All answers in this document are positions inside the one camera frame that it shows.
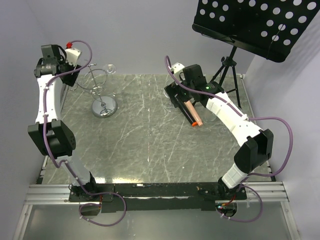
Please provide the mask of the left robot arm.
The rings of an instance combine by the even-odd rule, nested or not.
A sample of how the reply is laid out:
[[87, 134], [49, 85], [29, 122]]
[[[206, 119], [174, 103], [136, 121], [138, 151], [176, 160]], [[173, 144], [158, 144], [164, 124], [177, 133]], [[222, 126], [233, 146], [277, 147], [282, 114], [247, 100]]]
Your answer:
[[70, 192], [85, 201], [93, 201], [99, 195], [97, 183], [76, 156], [75, 135], [61, 117], [62, 88], [72, 87], [83, 69], [77, 63], [82, 52], [73, 47], [74, 43], [68, 42], [66, 48], [58, 44], [41, 46], [42, 57], [34, 70], [39, 89], [38, 113], [27, 132], [40, 153], [71, 177]]

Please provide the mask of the chrome wine glass rack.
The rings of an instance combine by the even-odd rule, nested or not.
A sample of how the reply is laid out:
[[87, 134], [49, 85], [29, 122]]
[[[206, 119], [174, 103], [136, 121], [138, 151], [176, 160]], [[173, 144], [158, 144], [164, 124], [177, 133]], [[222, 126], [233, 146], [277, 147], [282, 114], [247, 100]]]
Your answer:
[[91, 112], [95, 117], [101, 119], [111, 117], [117, 111], [118, 104], [114, 97], [103, 95], [103, 92], [108, 76], [112, 74], [107, 74], [103, 68], [97, 68], [96, 63], [89, 63], [86, 67], [88, 68], [87, 73], [83, 76], [82, 81], [78, 77], [76, 86], [93, 97]]

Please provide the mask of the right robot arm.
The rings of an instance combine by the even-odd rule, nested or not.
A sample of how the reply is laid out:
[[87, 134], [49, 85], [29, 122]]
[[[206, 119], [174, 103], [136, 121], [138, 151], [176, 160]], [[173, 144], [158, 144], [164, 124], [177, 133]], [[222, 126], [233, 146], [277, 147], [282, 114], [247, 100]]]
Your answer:
[[164, 89], [172, 104], [186, 105], [191, 99], [201, 103], [224, 124], [239, 145], [233, 165], [218, 180], [219, 196], [230, 199], [243, 180], [271, 158], [274, 134], [252, 122], [220, 84], [207, 81], [200, 65], [185, 67], [178, 62], [172, 65], [166, 58], [165, 67], [173, 79]]

